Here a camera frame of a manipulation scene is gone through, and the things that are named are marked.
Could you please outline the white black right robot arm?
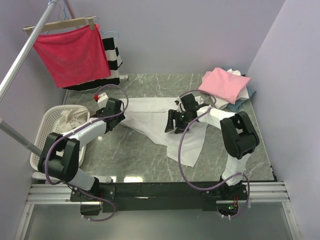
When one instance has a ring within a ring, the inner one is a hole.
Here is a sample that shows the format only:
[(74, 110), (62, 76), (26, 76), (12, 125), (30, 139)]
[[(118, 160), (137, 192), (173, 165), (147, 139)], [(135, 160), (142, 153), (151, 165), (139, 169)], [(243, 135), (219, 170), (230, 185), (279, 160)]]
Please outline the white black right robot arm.
[(251, 154), (260, 144), (258, 134), (250, 117), (244, 111), (231, 113), (217, 109), (207, 103), (198, 103), (193, 94), (188, 93), (179, 97), (176, 109), (168, 110), (165, 133), (174, 131), (175, 134), (185, 135), (195, 122), (205, 123), (221, 130), (227, 162), (220, 182), (212, 187), (199, 187), (184, 181), (198, 191), (211, 192), (218, 190), (221, 197), (230, 200), (233, 196), (246, 193), (248, 187), (243, 185), (244, 171)]

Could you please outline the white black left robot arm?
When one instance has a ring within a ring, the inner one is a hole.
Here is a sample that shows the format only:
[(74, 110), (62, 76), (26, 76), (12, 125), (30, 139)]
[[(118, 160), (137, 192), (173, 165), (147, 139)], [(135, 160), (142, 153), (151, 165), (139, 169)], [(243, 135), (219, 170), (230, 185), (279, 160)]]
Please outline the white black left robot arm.
[(124, 110), (128, 103), (109, 98), (105, 107), (84, 124), (64, 134), (50, 133), (39, 157), (37, 170), (47, 178), (56, 178), (78, 189), (88, 201), (100, 195), (100, 181), (79, 168), (79, 155), (82, 147), (97, 137), (112, 131), (125, 119)]

